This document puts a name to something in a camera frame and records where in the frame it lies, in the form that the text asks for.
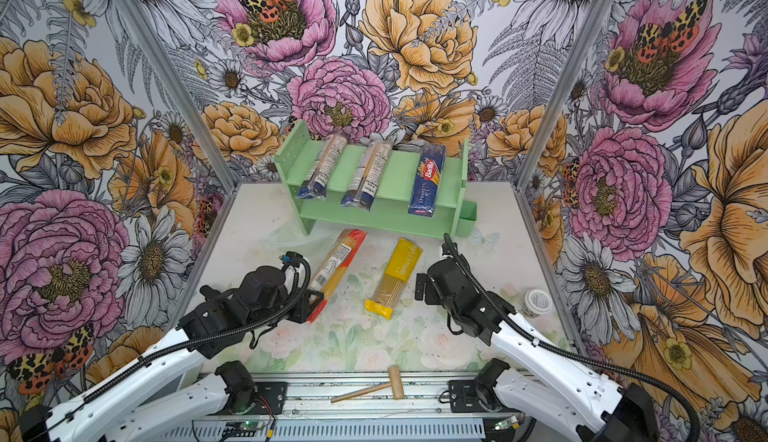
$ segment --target yellow pasta package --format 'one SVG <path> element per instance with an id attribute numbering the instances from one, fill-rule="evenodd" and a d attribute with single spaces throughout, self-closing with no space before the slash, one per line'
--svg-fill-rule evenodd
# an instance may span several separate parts
<path id="1" fill-rule="evenodd" d="M 371 313 L 392 317 L 400 294 L 408 283 L 413 269 L 416 267 L 422 250 L 408 239 L 400 238 L 395 247 L 395 252 L 389 258 L 389 263 L 384 270 L 379 287 L 373 293 L 373 297 L 366 300 L 366 309 Z"/>

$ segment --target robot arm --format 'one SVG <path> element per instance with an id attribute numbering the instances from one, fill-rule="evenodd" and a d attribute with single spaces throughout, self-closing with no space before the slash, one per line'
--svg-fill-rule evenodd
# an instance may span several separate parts
<path id="1" fill-rule="evenodd" d="M 200 292 L 205 302 L 138 359 L 53 409 L 37 406 L 24 412 L 19 421 L 24 442 L 98 442 L 106 434 L 113 437 L 109 440 L 146 440 L 169 424 L 210 414 L 225 405 L 233 412 L 248 409 L 254 403 L 254 384 L 239 362 L 222 365 L 204 379 L 206 384 L 137 407 L 188 370 L 242 341 L 246 333 L 274 327 L 282 319 L 306 321 L 312 309 L 310 296 L 317 297 L 317 304 L 322 293 L 307 288 L 310 266 L 300 254 L 287 253 L 282 259 L 282 269 L 261 266 L 247 274 L 237 289 L 220 293 L 204 286 Z M 298 287 L 302 272 L 304 283 Z M 286 274 L 291 273 L 293 289 L 289 293 Z M 163 410 L 152 410 L 157 407 Z"/>
<path id="2" fill-rule="evenodd" d="M 475 379 L 476 395 L 486 408 L 523 411 L 573 442 L 658 440 L 653 402 L 645 390 L 635 384 L 625 390 L 579 361 L 538 347 L 552 342 L 498 295 L 481 295 L 468 279 L 468 265 L 462 267 L 463 256 L 455 246 L 453 251 L 443 247 L 444 255 L 453 255 L 437 261 L 426 274 L 417 274 L 416 298 L 442 305 L 464 334 L 480 338 L 542 381 L 535 383 L 493 359 Z M 520 332 L 505 323 L 504 316 Z"/>

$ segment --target barilla spaghetti box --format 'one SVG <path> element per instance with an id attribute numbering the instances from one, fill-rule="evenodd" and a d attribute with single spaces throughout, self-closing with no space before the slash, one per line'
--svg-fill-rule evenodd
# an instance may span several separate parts
<path id="1" fill-rule="evenodd" d="M 416 168 L 416 178 L 413 180 L 409 214 L 426 217 L 435 215 L 437 189 L 440 186 L 440 175 L 445 160 L 446 146 L 425 144 Z"/>

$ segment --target mint green shelf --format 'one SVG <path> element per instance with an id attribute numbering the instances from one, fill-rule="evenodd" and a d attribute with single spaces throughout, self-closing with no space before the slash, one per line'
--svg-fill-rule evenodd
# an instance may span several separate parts
<path id="1" fill-rule="evenodd" d="M 339 205 L 360 157 L 366 150 L 365 146 L 349 144 L 344 148 L 328 180 L 328 194 L 325 200 L 297 199 L 296 193 L 306 173 L 312 168 L 321 146 L 322 141 L 310 138 L 306 122 L 296 121 L 296 126 L 275 155 L 277 171 L 283 180 L 283 186 L 288 189 L 291 206 L 301 221 L 305 235 L 312 231 L 316 220 L 440 239 L 444 233 L 466 237 L 472 232 L 477 218 L 477 204 L 464 200 L 469 144 L 464 144 L 461 159 L 446 158 L 440 177 L 434 217 L 408 214 L 419 154 L 400 150 L 392 151 L 389 156 L 370 212 Z"/>

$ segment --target floral table mat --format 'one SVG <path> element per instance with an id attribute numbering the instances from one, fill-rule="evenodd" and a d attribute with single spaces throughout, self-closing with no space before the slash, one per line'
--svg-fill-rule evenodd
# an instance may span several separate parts
<path id="1" fill-rule="evenodd" d="M 345 226 L 320 222 L 310 236 L 314 242 L 303 245 L 274 247 L 265 242 L 279 239 L 292 225 L 290 207 L 275 202 L 285 197 L 277 184 L 242 187 L 200 285 L 219 290 L 237 286 L 247 272 L 259 265 L 279 264 L 278 257 L 291 249 L 302 253 L 313 268 L 322 262 Z M 467 197 L 478 203 L 478 221 L 473 234 L 457 242 L 485 288 L 515 307 L 522 307 L 529 289 L 548 290 L 509 184 L 473 183 Z M 390 320 L 364 309 L 399 237 L 382 230 L 368 231 L 339 288 L 315 322 L 280 322 L 260 339 L 255 350 L 249 349 L 251 337 L 247 335 L 207 361 L 203 371 L 211 372 L 225 361 L 237 359 L 252 372 L 373 371 L 386 370 L 391 364 L 403 371 L 478 370 L 486 360 L 498 356 L 476 338 L 451 334 L 445 309 L 414 300 L 416 273 L 425 272 L 438 260 L 438 239 L 408 237 L 423 254 Z M 201 301 L 196 294 L 189 310 Z M 567 345 L 556 312 L 532 322 L 555 344 Z"/>

